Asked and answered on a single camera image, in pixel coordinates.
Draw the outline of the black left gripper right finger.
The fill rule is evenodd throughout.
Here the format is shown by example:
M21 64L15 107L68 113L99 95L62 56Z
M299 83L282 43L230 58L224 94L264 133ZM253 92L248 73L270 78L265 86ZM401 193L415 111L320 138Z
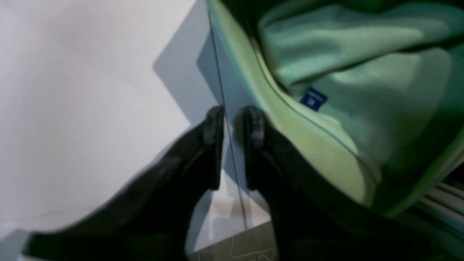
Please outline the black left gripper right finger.
M267 202L282 261L447 261L432 235L327 181L255 107L242 109L246 185Z

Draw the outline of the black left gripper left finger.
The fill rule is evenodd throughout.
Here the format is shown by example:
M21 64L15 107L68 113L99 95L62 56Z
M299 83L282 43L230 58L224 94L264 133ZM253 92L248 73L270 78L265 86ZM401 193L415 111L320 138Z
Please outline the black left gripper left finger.
M78 223L33 232L22 256L40 261L185 261L196 204L220 185L224 108L205 119L117 195Z

